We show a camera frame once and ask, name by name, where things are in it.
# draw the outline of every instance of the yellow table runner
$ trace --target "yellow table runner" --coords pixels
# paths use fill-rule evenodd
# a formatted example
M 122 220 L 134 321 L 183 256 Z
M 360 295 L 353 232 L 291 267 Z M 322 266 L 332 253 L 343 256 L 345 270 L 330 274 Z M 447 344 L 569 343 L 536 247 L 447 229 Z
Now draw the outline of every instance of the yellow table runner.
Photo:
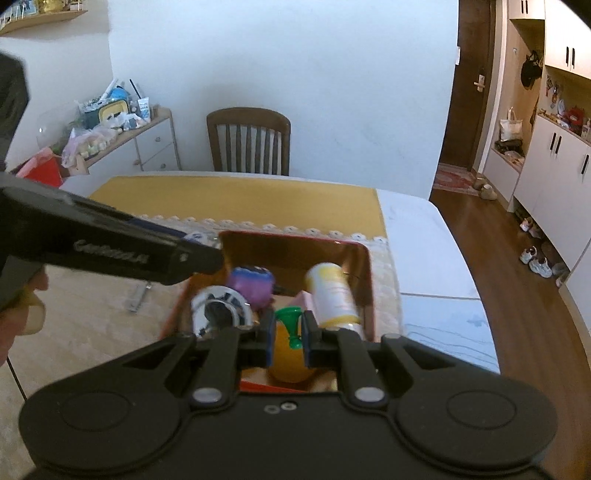
M 351 185 L 237 177 L 115 177 L 90 198 L 134 215 L 386 236 L 376 191 Z

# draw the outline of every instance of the dining table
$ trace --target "dining table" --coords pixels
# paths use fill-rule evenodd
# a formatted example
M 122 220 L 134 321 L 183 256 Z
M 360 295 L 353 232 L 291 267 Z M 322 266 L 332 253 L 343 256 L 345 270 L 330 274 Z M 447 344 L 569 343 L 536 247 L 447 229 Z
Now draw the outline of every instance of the dining table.
M 280 233 L 364 244 L 371 255 L 376 334 L 394 333 L 499 373 L 495 343 L 470 269 L 440 212 L 406 194 L 325 181 L 221 172 L 77 176 L 61 187 L 184 231 Z M 128 310 L 137 280 L 48 267 L 41 332 L 15 341 L 22 393 L 155 342 L 182 292 L 154 284 Z M 33 463 L 18 433 L 24 400 L 0 367 L 0 472 Z

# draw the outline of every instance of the white bag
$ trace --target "white bag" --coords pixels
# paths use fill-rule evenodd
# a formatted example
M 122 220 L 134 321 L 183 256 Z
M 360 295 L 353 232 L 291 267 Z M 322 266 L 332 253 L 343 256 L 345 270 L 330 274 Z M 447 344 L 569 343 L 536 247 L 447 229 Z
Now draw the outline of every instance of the white bag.
M 523 138 L 523 129 L 521 120 L 515 118 L 513 107 L 507 112 L 507 120 L 501 120 L 501 141 L 521 140 Z

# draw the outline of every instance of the wooden chair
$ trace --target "wooden chair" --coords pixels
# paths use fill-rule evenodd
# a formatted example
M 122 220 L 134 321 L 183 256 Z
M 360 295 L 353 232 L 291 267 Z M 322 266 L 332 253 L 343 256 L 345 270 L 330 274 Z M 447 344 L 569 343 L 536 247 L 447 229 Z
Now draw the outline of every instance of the wooden chair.
M 220 129 L 225 130 L 224 158 Z M 207 116 L 207 132 L 216 171 L 290 174 L 291 124 L 280 113 L 250 107 L 217 110 Z

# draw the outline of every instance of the white tabletop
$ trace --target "white tabletop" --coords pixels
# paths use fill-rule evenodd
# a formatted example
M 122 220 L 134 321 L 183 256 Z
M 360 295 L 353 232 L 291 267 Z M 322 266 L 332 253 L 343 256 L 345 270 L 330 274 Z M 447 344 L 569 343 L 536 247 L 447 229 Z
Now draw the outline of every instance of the white tabletop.
M 136 176 L 235 176 L 218 172 L 145 172 Z M 315 181 L 265 176 L 276 180 Z M 63 190 L 88 196 L 109 180 L 67 179 Z M 378 190 L 389 248 L 402 296 L 405 334 L 465 361 L 498 372 L 495 344 L 466 261 L 441 214 L 419 197 Z

